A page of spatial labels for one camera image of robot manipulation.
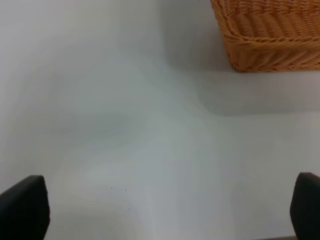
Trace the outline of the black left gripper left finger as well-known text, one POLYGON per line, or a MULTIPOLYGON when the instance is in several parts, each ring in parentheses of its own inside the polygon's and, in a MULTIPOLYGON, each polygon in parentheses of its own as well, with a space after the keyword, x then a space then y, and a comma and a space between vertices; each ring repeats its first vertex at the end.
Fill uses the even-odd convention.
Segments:
POLYGON ((50 225, 45 178, 30 175, 0 195, 0 238, 43 240, 50 225))

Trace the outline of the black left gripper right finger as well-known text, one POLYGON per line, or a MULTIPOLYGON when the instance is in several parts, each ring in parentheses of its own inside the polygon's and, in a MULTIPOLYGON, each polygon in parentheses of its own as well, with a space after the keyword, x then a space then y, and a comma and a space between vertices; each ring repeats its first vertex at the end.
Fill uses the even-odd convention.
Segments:
POLYGON ((290 204, 290 219, 298 240, 320 239, 320 177, 301 172, 290 204))

